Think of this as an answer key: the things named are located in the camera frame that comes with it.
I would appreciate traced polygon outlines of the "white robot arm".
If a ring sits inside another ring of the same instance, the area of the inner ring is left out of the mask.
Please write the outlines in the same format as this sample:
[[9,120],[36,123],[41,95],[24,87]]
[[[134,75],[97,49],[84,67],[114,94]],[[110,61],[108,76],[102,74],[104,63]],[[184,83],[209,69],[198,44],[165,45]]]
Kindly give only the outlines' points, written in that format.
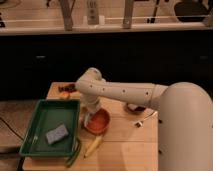
[[90,111],[106,97],[158,112],[158,171],[213,171],[213,99],[200,86],[107,82],[96,68],[75,86]]

